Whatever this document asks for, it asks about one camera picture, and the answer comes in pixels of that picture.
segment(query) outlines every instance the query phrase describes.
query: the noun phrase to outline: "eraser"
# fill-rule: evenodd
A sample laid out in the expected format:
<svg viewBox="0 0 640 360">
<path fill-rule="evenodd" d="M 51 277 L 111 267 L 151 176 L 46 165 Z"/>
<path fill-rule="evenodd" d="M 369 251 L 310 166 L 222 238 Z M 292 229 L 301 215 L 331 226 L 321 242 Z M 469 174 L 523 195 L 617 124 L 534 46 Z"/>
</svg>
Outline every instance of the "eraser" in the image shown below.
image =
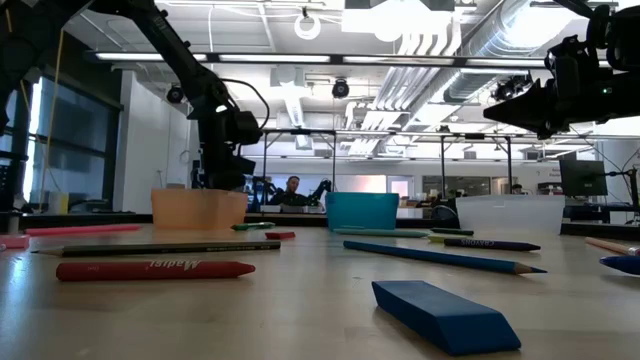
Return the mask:
<svg viewBox="0 0 640 360">
<path fill-rule="evenodd" d="M 267 232 L 264 234 L 267 236 L 267 239 L 270 239 L 270 240 L 292 239 L 296 237 L 296 233 L 294 233 L 293 231 L 280 232 L 280 233 Z"/>
<path fill-rule="evenodd" d="M 7 249 L 26 249 L 29 239 L 31 235 L 0 235 L 0 244 L 6 245 Z"/>
<path fill-rule="evenodd" d="M 520 340 L 498 311 L 424 281 L 374 281 L 384 311 L 449 355 L 517 350 Z"/>
</svg>

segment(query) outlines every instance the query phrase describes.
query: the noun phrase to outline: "window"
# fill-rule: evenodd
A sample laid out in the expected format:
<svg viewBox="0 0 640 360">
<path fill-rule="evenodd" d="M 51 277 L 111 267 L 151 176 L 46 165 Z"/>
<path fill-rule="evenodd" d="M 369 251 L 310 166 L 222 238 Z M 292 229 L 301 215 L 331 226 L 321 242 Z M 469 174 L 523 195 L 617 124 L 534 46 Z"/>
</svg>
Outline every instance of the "window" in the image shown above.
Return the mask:
<svg viewBox="0 0 640 360">
<path fill-rule="evenodd" d="M 16 105 L 18 102 L 18 92 L 13 91 L 11 95 L 9 95 L 9 101 L 7 102 L 7 107 L 5 111 L 7 112 L 7 116 L 9 117 L 9 122 L 7 126 L 13 127 L 16 121 Z"/>
<path fill-rule="evenodd" d="M 49 122 L 54 83 L 41 78 L 33 85 L 29 121 L 29 160 L 23 193 L 31 203 L 44 193 L 69 193 L 69 201 L 111 199 L 115 167 L 118 110 L 58 84 L 46 174 Z"/>
</svg>

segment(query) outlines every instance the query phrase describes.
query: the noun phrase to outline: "security camera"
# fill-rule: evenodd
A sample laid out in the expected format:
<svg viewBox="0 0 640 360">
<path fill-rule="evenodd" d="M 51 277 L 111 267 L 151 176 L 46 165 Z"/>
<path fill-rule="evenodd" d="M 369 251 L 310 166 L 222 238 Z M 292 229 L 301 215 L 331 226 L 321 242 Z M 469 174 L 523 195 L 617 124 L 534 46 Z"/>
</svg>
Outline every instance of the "security camera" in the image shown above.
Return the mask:
<svg viewBox="0 0 640 360">
<path fill-rule="evenodd" d="M 181 104 L 184 99 L 184 91 L 178 85 L 172 85 L 171 89 L 167 92 L 167 101 L 172 104 Z"/>
<path fill-rule="evenodd" d="M 349 96 L 349 85 L 347 85 L 346 79 L 336 79 L 336 83 L 333 85 L 331 94 L 336 99 L 343 99 Z"/>
</svg>

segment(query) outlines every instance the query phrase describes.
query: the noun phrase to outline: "red colored pencil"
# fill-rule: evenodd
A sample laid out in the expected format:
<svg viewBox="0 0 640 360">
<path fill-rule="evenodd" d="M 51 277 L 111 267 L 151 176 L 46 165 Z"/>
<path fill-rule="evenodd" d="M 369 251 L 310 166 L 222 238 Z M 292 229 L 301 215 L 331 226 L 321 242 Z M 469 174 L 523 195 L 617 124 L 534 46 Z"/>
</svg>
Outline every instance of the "red colored pencil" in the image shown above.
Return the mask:
<svg viewBox="0 0 640 360">
<path fill-rule="evenodd" d="M 127 225 L 95 225 L 95 226 L 70 226 L 59 228 L 35 228 L 27 229 L 25 232 L 31 236 L 51 236 L 51 235 L 71 235 L 71 234 L 92 234 L 116 231 L 137 231 L 142 226 L 136 224 Z"/>
<path fill-rule="evenodd" d="M 219 279 L 235 278 L 255 269 L 236 261 L 81 262 L 58 265 L 56 277 L 60 281 Z"/>
</svg>

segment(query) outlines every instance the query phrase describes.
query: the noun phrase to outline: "fluorescent light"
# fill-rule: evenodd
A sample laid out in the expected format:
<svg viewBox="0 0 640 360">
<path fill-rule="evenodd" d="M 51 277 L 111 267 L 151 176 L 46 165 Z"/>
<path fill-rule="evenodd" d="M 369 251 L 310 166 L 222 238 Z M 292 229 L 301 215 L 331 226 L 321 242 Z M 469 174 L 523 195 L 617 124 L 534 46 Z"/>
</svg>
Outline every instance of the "fluorescent light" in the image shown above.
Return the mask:
<svg viewBox="0 0 640 360">
<path fill-rule="evenodd" d="M 96 53 L 96 57 L 104 61 L 164 61 L 158 53 Z M 205 54 L 193 54 L 197 61 L 207 61 Z"/>
<path fill-rule="evenodd" d="M 473 12 L 476 11 L 478 9 L 478 5 L 476 4 L 460 4 L 460 5 L 456 5 L 454 12 L 456 14 L 463 14 L 466 12 Z"/>
<path fill-rule="evenodd" d="M 522 68 L 522 69 L 544 69 L 544 59 L 508 59 L 508 58 L 487 58 L 468 59 L 467 66 L 496 67 L 496 68 Z"/>
<path fill-rule="evenodd" d="M 344 56 L 345 64 L 451 66 L 453 59 L 422 56 Z"/>
<path fill-rule="evenodd" d="M 392 131 L 336 130 L 337 135 L 391 135 Z"/>
<path fill-rule="evenodd" d="M 166 4 L 169 6 L 212 6 L 212 5 L 228 5 L 234 7 L 255 7 L 263 4 L 266 7 L 302 7 L 324 8 L 324 2 L 297 2 L 297 1 L 237 1 L 237 0 L 155 0 L 156 4 Z"/>
<path fill-rule="evenodd" d="M 328 63 L 329 55 L 222 54 L 221 62 Z"/>
<path fill-rule="evenodd" d="M 518 70 L 518 69 L 460 69 L 460 72 L 463 74 L 504 74 L 504 75 L 528 75 L 528 70 Z"/>
</svg>

